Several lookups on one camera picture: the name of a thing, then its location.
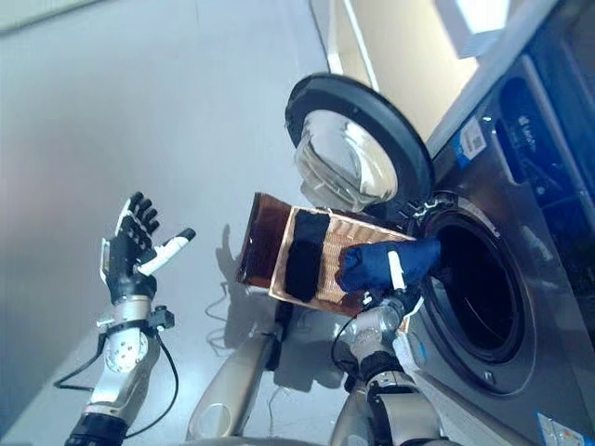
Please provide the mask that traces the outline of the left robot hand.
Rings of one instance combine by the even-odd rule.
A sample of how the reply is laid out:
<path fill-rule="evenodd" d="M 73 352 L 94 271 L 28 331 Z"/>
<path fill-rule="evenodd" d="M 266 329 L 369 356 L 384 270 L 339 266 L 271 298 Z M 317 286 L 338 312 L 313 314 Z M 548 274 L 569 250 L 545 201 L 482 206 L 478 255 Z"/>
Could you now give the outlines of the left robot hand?
<path fill-rule="evenodd" d="M 160 226 L 157 215 L 152 201 L 137 191 L 123 205 L 113 236 L 101 240 L 99 275 L 114 306 L 134 295 L 154 298 L 154 273 L 196 236 L 194 229 L 186 228 L 154 244 L 152 236 Z"/>

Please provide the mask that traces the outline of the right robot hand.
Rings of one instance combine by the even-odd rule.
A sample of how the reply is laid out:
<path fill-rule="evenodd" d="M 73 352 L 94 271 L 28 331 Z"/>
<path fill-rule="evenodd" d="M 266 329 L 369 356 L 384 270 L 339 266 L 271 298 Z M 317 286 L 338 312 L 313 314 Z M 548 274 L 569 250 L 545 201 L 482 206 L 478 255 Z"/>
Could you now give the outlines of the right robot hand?
<path fill-rule="evenodd" d="M 393 291 L 391 295 L 401 302 L 405 314 L 412 313 L 421 297 L 417 283 L 406 284 L 401 260 L 396 251 L 388 252 L 390 279 Z"/>

